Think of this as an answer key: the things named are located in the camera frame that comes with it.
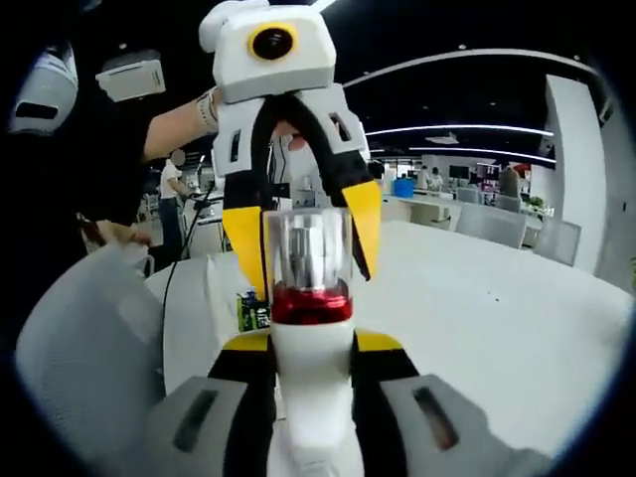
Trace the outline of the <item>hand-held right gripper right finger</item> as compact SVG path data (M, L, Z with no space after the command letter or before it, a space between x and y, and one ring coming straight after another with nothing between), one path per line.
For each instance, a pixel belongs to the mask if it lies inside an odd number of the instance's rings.
M420 374L401 343L369 330L351 352L353 421L367 476L545 476L552 461L515 448L486 412L436 375Z

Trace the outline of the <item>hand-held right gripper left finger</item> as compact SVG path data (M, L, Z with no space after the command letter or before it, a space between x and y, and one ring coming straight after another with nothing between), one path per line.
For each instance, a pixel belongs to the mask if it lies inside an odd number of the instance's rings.
M223 346L209 373L169 393L148 417L148 476L265 476L276 418L267 333Z

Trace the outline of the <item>person's left hand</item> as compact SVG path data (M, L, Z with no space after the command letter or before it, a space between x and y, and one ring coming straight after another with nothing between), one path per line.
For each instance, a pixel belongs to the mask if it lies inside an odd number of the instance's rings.
M272 132L273 139L280 139L282 137L289 138L287 149L290 152L301 150L307 145L307 141L299 130L286 120L278 121Z

